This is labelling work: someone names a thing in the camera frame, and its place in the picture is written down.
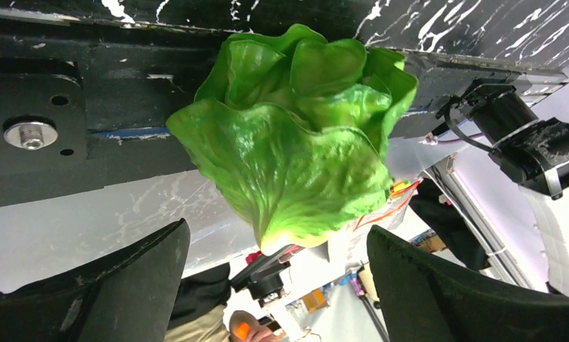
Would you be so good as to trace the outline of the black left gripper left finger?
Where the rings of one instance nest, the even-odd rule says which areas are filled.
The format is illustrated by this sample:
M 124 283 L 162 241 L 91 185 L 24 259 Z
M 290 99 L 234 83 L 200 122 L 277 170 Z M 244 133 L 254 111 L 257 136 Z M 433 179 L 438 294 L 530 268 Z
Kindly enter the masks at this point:
M 189 246 L 180 219 L 75 269 L 0 292 L 0 341 L 162 341 Z

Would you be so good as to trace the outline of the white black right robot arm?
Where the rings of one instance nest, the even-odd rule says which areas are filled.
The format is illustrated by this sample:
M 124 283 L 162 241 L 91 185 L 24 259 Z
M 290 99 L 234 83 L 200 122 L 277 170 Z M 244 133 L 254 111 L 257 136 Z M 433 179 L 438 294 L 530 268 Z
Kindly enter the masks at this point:
M 519 186 L 543 240 L 548 287 L 569 296 L 569 123 L 541 120 L 514 85 L 487 78 L 451 96 L 436 116 Z

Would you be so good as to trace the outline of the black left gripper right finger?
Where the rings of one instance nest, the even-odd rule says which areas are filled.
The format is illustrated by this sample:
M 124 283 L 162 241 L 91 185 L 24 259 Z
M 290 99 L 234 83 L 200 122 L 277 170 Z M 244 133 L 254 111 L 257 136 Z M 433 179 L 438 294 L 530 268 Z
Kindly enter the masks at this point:
M 569 297 L 524 289 L 374 225 L 367 252 L 392 341 L 569 341 Z

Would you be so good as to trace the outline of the green lettuce leaf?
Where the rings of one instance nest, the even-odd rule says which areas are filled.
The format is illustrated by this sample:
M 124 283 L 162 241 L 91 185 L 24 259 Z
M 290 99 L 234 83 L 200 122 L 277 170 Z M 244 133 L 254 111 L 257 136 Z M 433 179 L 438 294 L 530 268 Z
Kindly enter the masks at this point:
M 234 33 L 166 125 L 263 254 L 315 247 L 387 201 L 389 136 L 419 85 L 405 64 L 302 24 Z

